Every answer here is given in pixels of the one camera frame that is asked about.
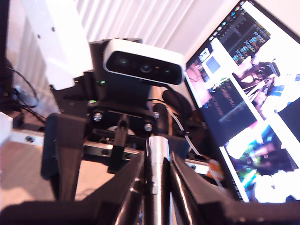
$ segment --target metal tube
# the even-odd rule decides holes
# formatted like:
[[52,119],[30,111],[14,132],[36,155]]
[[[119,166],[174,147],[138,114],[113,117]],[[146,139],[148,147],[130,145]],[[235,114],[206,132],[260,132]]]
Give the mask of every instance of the metal tube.
[[169,225],[170,155],[168,140],[152,136],[147,141],[147,190],[143,205],[143,224]]

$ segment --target white camera housing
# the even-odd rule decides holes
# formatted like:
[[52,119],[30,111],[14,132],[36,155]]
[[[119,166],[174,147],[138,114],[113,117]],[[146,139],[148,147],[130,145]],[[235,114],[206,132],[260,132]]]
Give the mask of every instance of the white camera housing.
[[151,45],[112,39],[104,50],[103,68],[110,73],[178,85],[183,82],[186,65],[182,54]]

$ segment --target camera lens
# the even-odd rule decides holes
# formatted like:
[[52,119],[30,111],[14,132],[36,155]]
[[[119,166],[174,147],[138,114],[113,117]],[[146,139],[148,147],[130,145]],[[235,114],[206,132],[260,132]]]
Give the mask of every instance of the camera lens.
[[120,59],[120,64],[121,64],[122,66],[127,66],[127,65],[128,65],[128,60],[122,58],[122,59]]
[[141,71],[143,73],[149,73],[149,72],[151,72],[151,70],[152,70],[152,68],[151,68],[151,66],[149,64],[144,64],[141,67]]
[[171,69],[165,69],[165,70],[164,70],[164,74],[166,74],[166,75],[171,74],[171,72],[172,72]]

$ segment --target metal rod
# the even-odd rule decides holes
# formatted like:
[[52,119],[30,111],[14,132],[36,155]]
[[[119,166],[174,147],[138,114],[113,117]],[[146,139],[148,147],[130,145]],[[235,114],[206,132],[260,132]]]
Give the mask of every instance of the metal rod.
[[168,225],[170,221],[170,155],[165,137],[147,140],[147,188],[143,204],[143,224]]
[[[10,141],[24,144],[31,144],[42,147],[44,145],[44,132],[37,132],[28,129],[13,129],[10,134]],[[86,141],[83,144],[84,154],[96,157],[109,158],[112,154],[113,145],[99,142]],[[135,157],[140,150],[128,148],[124,149],[123,160],[129,161]],[[186,159],[186,164],[192,167],[196,173],[207,174],[209,164],[193,159]]]

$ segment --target computer monitor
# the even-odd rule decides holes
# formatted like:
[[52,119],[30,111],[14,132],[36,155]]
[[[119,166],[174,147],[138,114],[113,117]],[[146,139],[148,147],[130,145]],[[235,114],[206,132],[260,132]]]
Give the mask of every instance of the computer monitor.
[[5,68],[9,0],[0,1],[0,74]]
[[10,97],[12,86],[12,73],[6,69],[8,10],[9,0],[0,0],[0,100]]
[[240,1],[187,63],[186,85],[245,202],[300,199],[300,38]]

